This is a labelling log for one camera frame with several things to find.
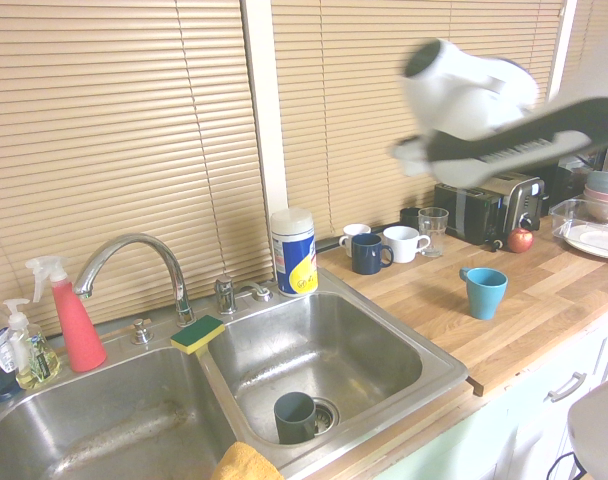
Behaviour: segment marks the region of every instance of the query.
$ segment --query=yellow towel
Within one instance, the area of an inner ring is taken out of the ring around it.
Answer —
[[[284,480],[284,477],[253,447],[235,442],[220,460],[211,480]]]

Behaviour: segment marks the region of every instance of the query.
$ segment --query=cabinet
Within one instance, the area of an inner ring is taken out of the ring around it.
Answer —
[[[570,451],[568,409],[608,378],[608,319],[600,325],[377,479],[546,479],[555,460]],[[567,480],[572,474],[567,458],[551,478]]]

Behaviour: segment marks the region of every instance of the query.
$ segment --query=sink basin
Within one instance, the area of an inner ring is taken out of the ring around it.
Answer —
[[[466,367],[324,269],[306,297],[224,320],[200,362],[238,439],[304,478],[464,381]],[[318,434],[279,445],[275,401],[317,403]]]
[[[271,443],[279,443],[273,405],[285,393],[323,400],[339,424],[422,374],[413,346],[328,293],[233,322],[209,350],[251,428]]]
[[[73,373],[64,356],[52,383],[0,404],[0,480],[208,479],[236,440],[298,480],[466,379],[461,362],[318,277],[306,297],[243,292],[232,315],[212,297],[191,302],[226,325],[199,357],[170,347],[172,306],[141,315],[149,344],[105,341],[108,360],[92,372]],[[291,391],[315,398],[319,432],[280,445],[273,405]]]
[[[0,415],[0,480],[208,479],[235,441],[197,358],[171,348],[24,395]]]

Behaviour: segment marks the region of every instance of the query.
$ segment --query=window blinds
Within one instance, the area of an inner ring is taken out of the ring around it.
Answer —
[[[561,4],[273,0],[289,205],[313,212],[319,239],[430,204],[434,181],[405,177],[389,154],[417,133],[399,83],[409,53],[440,37],[473,55],[513,60],[535,77],[542,100]]]
[[[608,0],[577,0],[562,85],[581,65],[582,59],[590,55],[593,46],[607,32]]]
[[[191,298],[272,274],[239,1],[0,3],[0,301],[32,298],[28,259],[74,280],[131,232],[173,250]],[[172,303],[143,245],[85,300],[95,323]],[[27,307],[59,331],[50,291]]]

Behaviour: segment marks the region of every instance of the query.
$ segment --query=red spray bottle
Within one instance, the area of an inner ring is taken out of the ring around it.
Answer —
[[[44,282],[50,278],[71,369],[88,372],[106,360],[106,350],[82,301],[73,293],[73,284],[62,266],[65,260],[64,257],[48,256],[26,262],[26,267],[35,275],[33,302],[39,302]]]

